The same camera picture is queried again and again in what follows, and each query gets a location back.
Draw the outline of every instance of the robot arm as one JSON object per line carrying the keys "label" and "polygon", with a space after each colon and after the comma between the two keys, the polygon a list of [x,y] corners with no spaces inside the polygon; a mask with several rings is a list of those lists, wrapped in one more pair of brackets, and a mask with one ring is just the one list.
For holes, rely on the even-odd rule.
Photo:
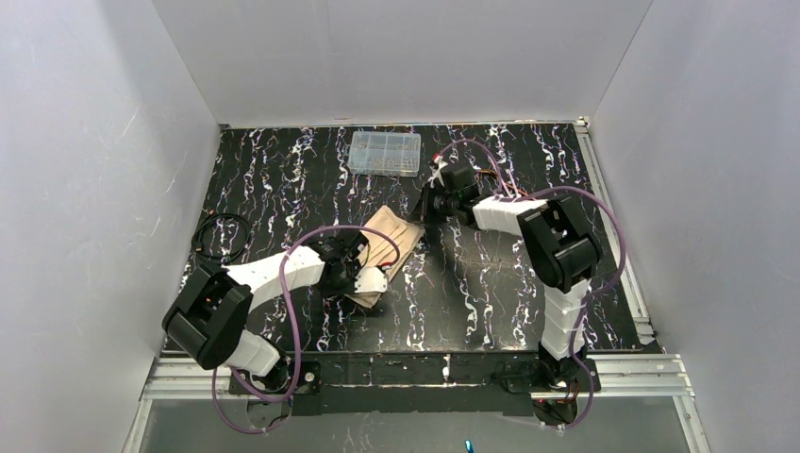
{"label": "robot arm", "polygon": [[[287,286],[315,286],[323,295],[385,292],[384,273],[358,262],[367,243],[360,232],[344,231],[298,247],[284,269]],[[266,376],[281,353],[244,325],[250,311],[281,294],[284,255],[228,267],[201,264],[164,317],[163,329],[203,369],[227,364]]]}
{"label": "robot arm", "polygon": [[[540,359],[556,381],[575,370],[569,345],[581,300],[601,257],[601,248],[574,198],[502,200],[480,194],[475,170],[466,162],[434,158],[433,176],[423,188],[412,220],[434,224],[455,216],[467,227],[522,237],[536,276],[544,283],[545,324]],[[584,346],[577,327],[575,351]]]}

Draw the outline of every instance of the purple cable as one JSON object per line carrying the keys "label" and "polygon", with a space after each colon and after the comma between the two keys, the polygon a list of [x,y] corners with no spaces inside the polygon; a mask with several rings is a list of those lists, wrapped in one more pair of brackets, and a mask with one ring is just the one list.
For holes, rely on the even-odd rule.
{"label": "purple cable", "polygon": [[557,186],[557,187],[551,187],[549,189],[544,189],[527,196],[519,198],[501,198],[501,200],[509,202],[532,200],[556,192],[577,193],[578,195],[592,201],[595,205],[597,205],[598,208],[600,208],[606,213],[608,219],[611,221],[611,224],[614,226],[614,231],[617,232],[617,238],[619,238],[618,240],[620,243],[620,262],[617,264],[617,271],[614,273],[613,277],[611,277],[611,280],[609,280],[605,285],[603,285],[602,288],[592,291],[591,293],[588,293],[585,296],[583,296],[583,299],[581,299],[582,302],[581,308],[578,311],[577,319],[575,320],[575,324],[573,325],[573,333],[570,335],[570,357],[572,357],[573,361],[577,363],[577,366],[579,366],[580,369],[582,369],[586,373],[586,376],[589,378],[589,399],[586,401],[586,408],[584,408],[584,410],[576,417],[573,423],[564,426],[565,428],[573,428],[578,423],[583,421],[584,418],[586,418],[586,415],[589,413],[589,409],[592,408],[592,402],[594,401],[594,381],[592,380],[592,372],[590,371],[589,367],[586,366],[586,363],[584,363],[575,353],[575,336],[577,335],[577,329],[578,327],[580,327],[580,323],[582,323],[584,321],[584,318],[586,317],[587,307],[589,306],[590,299],[593,299],[598,295],[609,291],[617,283],[619,283],[620,278],[622,277],[623,271],[625,269],[626,247],[625,247],[625,235],[623,234],[623,231],[620,228],[620,224],[617,221],[616,216],[614,216],[614,213],[611,212],[611,208],[609,208],[608,205],[606,205],[606,203],[603,203],[603,200],[594,196],[592,193],[584,191],[583,189],[578,189],[577,187],[571,187],[571,186]]}
{"label": "purple cable", "polygon": [[214,401],[214,409],[217,410],[217,413],[220,415],[220,418],[228,425],[231,429],[236,432],[240,432],[241,434],[261,434],[262,432],[267,432],[270,429],[277,428],[283,421],[280,421],[277,425],[272,425],[271,427],[265,429],[251,429],[251,428],[242,428],[237,426],[235,423],[231,422],[227,415],[223,412],[223,408],[220,407],[220,402],[217,400],[217,369],[214,368],[214,371],[211,372],[211,399]]}
{"label": "purple cable", "polygon": [[484,153],[486,153],[486,158],[489,159],[489,163],[492,165],[492,167],[494,168],[494,172],[497,174],[497,187],[494,189],[494,192],[495,193],[500,193],[502,191],[502,192],[505,192],[506,195],[511,196],[511,192],[509,192],[508,191],[508,187],[506,187],[506,180],[503,178],[503,172],[500,171],[500,165],[497,164],[497,160],[495,160],[494,156],[492,156],[492,151],[490,151],[489,148],[487,148],[485,144],[483,144],[483,143],[481,143],[481,142],[479,142],[477,140],[473,140],[473,139],[456,140],[455,142],[452,142],[452,143],[448,144],[447,146],[445,146],[444,148],[442,148],[442,150],[439,152],[439,155],[442,156],[442,159],[444,159],[444,157],[445,157],[444,153],[446,153],[447,151],[450,150],[450,148],[452,148],[453,146],[455,146],[455,145],[457,145],[459,143],[473,143],[473,144],[476,144],[476,145],[478,145],[478,147],[480,149],[483,150]]}
{"label": "purple cable", "polygon": [[289,256],[296,250],[299,246],[305,243],[307,240],[311,239],[312,237],[320,234],[320,233],[327,233],[328,231],[338,231],[340,229],[357,229],[360,231],[366,231],[368,233],[373,233],[377,236],[380,236],[382,239],[389,242],[389,244],[394,248],[394,252],[397,257],[392,261],[392,265],[395,265],[400,260],[400,247],[397,246],[397,243],[392,240],[386,233],[382,233],[376,229],[369,228],[366,226],[355,226],[355,225],[336,225],[336,226],[322,226],[317,228],[310,233],[307,233],[303,237],[297,240],[296,243],[292,244],[289,247],[289,250],[286,251],[286,255],[283,256],[283,260],[280,262],[280,267],[278,268],[278,279],[280,280],[280,289],[283,291],[283,298],[286,301],[286,309],[289,312],[289,322],[292,325],[292,340],[294,341],[294,373],[292,375],[292,383],[289,385],[289,389],[287,389],[286,393],[280,396],[272,396],[269,394],[263,394],[257,388],[250,385],[249,382],[244,380],[241,376],[239,376],[239,370],[231,367],[231,376],[233,376],[242,387],[247,389],[253,396],[256,398],[266,401],[268,403],[279,403],[281,401],[286,401],[287,399],[292,397],[294,391],[297,389],[297,382],[300,379],[300,358],[302,354],[303,347],[300,344],[300,328],[297,326],[297,317],[294,314],[294,305],[292,303],[292,296],[289,294],[289,284],[286,282],[286,263],[289,262]]}

